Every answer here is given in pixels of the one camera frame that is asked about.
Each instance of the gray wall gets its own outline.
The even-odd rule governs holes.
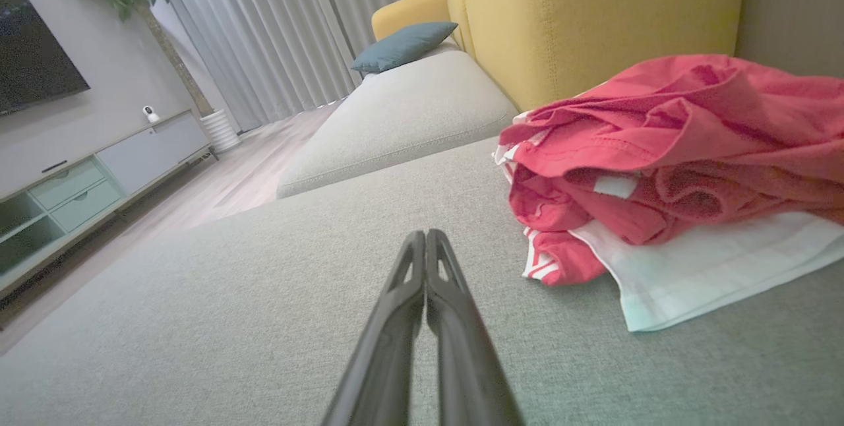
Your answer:
[[[0,117],[0,193],[145,126],[141,107],[163,117],[193,106],[144,23],[121,23],[100,0],[30,0],[91,90]]]
[[[744,0],[738,38],[744,59],[844,77],[844,0]]]

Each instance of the white cloth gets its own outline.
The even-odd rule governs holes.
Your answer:
[[[844,227],[805,212],[701,226],[627,245],[598,221],[570,231],[612,273],[630,332],[661,330],[844,258]]]

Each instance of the fabric upholstery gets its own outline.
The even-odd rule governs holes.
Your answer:
[[[460,24],[456,41],[519,111],[585,92],[652,57],[732,54],[741,5],[741,0],[447,2],[449,20]],[[412,5],[399,1],[388,7],[407,15]]]
[[[367,78],[296,155],[278,198],[491,137],[515,115],[477,63],[445,42]]]
[[[443,20],[450,20],[446,0],[400,0],[372,15],[372,30],[380,40],[410,24]]]
[[[627,333],[609,276],[546,288],[495,138],[145,246],[0,359],[17,425],[315,424],[404,237],[443,229],[527,424],[841,423],[844,264],[664,332]],[[437,423],[423,324],[412,423]]]
[[[454,32],[454,22],[410,24],[370,45],[352,63],[352,69],[383,72],[413,62],[426,51],[434,50]]]

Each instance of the yellow sofa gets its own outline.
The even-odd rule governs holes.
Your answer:
[[[584,92],[634,63],[735,50],[741,0],[400,0],[372,16],[378,39],[451,20],[454,38],[528,111]]]

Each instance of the cabinet drawer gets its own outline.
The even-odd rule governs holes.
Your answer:
[[[105,210],[110,204],[118,201],[119,198],[120,194],[111,186],[111,183],[103,180],[99,185],[91,187],[59,207],[52,212],[52,215],[55,221],[59,222],[67,233],[70,233],[97,213]]]
[[[30,194],[50,210],[102,179],[105,177],[94,162],[85,161],[39,183],[30,189]]]

